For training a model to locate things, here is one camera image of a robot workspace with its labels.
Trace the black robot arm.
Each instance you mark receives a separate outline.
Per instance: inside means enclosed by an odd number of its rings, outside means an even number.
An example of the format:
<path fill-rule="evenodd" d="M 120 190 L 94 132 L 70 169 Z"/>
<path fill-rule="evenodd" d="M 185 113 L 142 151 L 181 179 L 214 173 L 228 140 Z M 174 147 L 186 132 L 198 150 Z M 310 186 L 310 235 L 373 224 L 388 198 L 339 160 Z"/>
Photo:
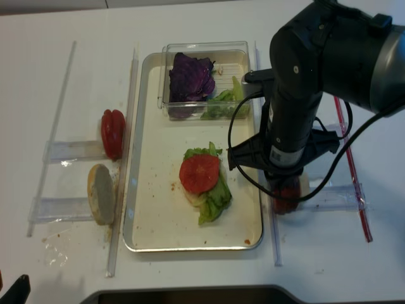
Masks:
<path fill-rule="evenodd" d="M 195 55 L 210 42 L 248 44 L 249 62 L 273 67 L 288 104 L 313 91 L 318 118 L 340 127 L 335 98 L 352 103 L 346 143 L 365 191 L 371 240 L 359 211 L 325 211 L 332 187 L 353 183 L 342 158 L 330 182 L 279 218 L 273 259 L 269 198 L 253 168 L 228 168 L 227 149 L 258 131 L 261 100 L 245 120 L 170 120 L 157 106 L 163 48 Z M 31 303 L 80 303 L 103 291 L 279 286 L 307 302 L 404 299 L 404 113 L 371 117 L 383 75 L 385 32 L 312 1 L 227 1 L 1 17 L 1 273 L 28 275 Z M 91 161 L 53 163 L 46 142 L 100 138 L 106 109 L 128 110 L 122 163 L 127 202 L 116 271 L 106 277 L 110 229 L 95 221 L 30 220 L 35 197 L 86 198 Z"/>

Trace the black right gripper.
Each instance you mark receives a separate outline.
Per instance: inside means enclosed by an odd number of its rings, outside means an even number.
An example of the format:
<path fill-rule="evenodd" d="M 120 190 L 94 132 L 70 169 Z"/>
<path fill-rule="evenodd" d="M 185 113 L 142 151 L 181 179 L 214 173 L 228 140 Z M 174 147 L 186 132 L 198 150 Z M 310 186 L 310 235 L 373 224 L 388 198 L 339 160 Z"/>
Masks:
<path fill-rule="evenodd" d="M 336 153 L 339 146 L 335 131 L 309 124 L 265 123 L 257 134 L 228 149 L 228 166 L 230 170 L 238 165 L 255 168 L 280 179 L 301 173 L 325 153 Z"/>

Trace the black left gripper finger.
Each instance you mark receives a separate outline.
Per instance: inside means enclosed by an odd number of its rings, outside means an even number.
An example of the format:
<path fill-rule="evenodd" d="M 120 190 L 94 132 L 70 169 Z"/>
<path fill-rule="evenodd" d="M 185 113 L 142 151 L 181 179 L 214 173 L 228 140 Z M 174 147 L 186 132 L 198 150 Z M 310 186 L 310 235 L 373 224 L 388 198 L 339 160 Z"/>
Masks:
<path fill-rule="evenodd" d="M 21 275 L 3 295 L 3 304 L 25 304 L 31 292 L 30 279 Z"/>

